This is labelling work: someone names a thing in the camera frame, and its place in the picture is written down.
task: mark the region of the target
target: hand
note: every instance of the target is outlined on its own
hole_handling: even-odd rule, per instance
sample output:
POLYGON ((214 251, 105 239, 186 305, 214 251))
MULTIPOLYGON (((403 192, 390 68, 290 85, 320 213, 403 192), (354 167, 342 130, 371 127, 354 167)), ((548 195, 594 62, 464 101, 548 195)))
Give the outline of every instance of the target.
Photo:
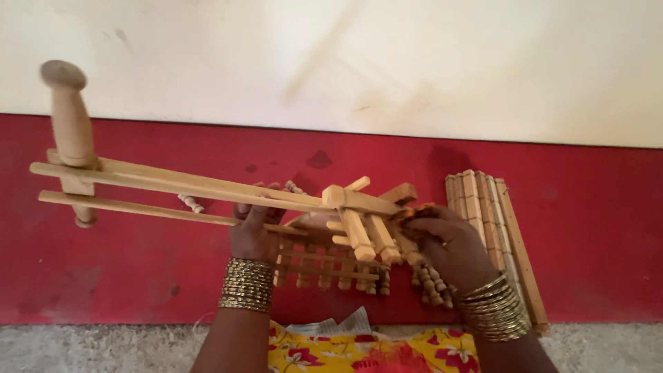
MULTIPOLYGON (((256 187, 265 185, 260 182, 256 187)), ((279 190, 278 183, 271 183, 267 188, 279 190)), ((233 209, 235 219, 244 220, 241 224, 230 227, 230 252, 239 259, 276 262, 278 257, 278 234, 267 232, 263 224, 279 224, 286 211, 281 208, 237 203, 233 209)))
POLYGON ((434 211, 437 218, 414 219, 405 228, 428 233, 418 242, 419 250, 431 260, 440 277, 461 293, 496 279, 499 273, 477 230, 444 206, 435 206, 434 211))

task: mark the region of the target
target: woman's right hand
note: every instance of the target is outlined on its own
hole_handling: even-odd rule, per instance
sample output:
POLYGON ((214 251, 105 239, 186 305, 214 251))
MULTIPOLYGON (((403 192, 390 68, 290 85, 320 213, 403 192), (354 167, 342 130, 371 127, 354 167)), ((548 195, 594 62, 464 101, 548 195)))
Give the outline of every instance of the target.
POLYGON ((461 293, 498 278, 499 272, 493 267, 477 230, 445 206, 433 209, 437 218, 414 219, 404 228, 428 233, 417 244, 440 277, 461 293))

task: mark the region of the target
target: wooden handle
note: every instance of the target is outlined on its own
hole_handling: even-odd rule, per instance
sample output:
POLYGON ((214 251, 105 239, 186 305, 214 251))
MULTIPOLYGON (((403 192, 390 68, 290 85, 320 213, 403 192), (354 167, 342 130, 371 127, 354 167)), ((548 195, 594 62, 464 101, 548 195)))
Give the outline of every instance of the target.
POLYGON ((51 122, 62 162, 73 167, 94 166, 92 124, 80 95, 85 75, 69 62, 52 60, 41 66, 41 76, 52 88, 51 122))

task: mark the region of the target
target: yellow floral fabric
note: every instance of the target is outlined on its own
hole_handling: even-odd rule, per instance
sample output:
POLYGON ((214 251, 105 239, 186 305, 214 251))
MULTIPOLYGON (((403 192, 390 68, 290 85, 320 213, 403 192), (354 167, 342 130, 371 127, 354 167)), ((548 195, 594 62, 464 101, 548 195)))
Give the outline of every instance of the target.
POLYGON ((269 369, 299 372, 478 373, 472 336, 452 329, 430 329, 407 338, 387 336, 303 336, 272 321, 269 369))

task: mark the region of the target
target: turned wooden spindle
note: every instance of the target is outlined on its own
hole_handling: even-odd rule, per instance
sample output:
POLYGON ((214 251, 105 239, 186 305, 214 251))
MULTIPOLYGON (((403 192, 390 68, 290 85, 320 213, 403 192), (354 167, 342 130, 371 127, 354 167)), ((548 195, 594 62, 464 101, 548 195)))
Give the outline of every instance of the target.
MULTIPOLYGON (((52 92, 51 123, 60 159, 67 166, 96 168, 92 124, 80 94, 86 86, 85 75, 69 62, 52 60, 41 66, 41 76, 52 92)), ((61 181, 65 193, 94 195, 91 183, 64 177, 61 181)), ((77 205, 73 208, 78 226, 88 228, 95 222, 91 208, 77 205)))

